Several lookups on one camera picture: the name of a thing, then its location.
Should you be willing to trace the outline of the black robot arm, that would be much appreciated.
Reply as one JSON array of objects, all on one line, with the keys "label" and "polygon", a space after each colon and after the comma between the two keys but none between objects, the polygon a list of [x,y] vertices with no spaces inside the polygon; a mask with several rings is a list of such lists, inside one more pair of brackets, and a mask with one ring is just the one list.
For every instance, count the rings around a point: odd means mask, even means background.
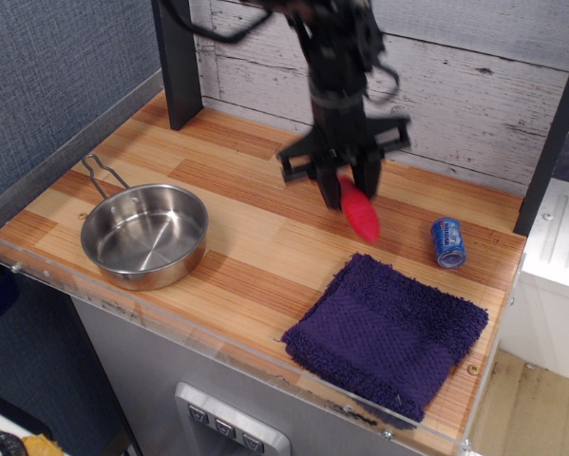
[{"label": "black robot arm", "polygon": [[377,190],[381,161],[410,144],[407,116],[370,118],[364,109],[368,74],[397,72],[381,63],[384,34],[368,1],[263,1],[283,14],[298,37],[308,65],[313,127],[280,151],[285,181],[315,181],[325,204],[341,206],[337,172],[351,168],[354,184],[367,198]]}]

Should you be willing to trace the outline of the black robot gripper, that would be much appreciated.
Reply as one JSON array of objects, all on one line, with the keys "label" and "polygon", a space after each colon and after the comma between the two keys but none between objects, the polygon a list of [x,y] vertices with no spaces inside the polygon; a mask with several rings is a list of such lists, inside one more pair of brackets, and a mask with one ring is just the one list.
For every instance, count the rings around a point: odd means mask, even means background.
[{"label": "black robot gripper", "polygon": [[410,144],[408,115],[369,118],[360,97],[312,98],[310,132],[277,154],[285,181],[316,181],[328,208],[341,209],[337,169],[350,166],[354,183],[368,199],[378,189],[382,159]]}]

